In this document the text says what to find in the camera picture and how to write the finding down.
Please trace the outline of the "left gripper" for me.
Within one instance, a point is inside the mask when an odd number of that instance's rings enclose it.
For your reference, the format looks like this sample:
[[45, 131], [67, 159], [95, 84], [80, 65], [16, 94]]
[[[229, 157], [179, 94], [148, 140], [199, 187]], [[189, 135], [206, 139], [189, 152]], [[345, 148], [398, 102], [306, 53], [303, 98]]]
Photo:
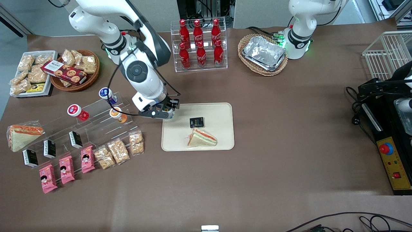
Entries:
[[384, 94], [398, 93], [405, 97], [411, 97], [412, 91], [412, 62], [408, 62], [398, 68], [392, 75], [390, 81], [380, 81], [378, 78], [373, 78], [362, 85], [359, 85], [358, 98], [377, 97]]

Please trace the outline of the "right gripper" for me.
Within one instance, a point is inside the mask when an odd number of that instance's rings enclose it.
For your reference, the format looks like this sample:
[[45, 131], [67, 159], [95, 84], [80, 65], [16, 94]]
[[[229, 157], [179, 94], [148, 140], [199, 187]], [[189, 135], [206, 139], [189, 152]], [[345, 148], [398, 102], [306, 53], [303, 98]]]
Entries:
[[146, 118], [153, 119], [170, 119], [170, 113], [160, 110], [149, 110], [150, 107], [157, 105], [164, 105], [166, 103], [166, 109], [169, 111], [178, 110], [180, 108], [179, 99], [166, 99], [167, 92], [161, 92], [157, 97], [153, 99], [145, 98], [140, 92], [137, 92], [133, 96], [133, 103], [139, 110], [138, 115]]

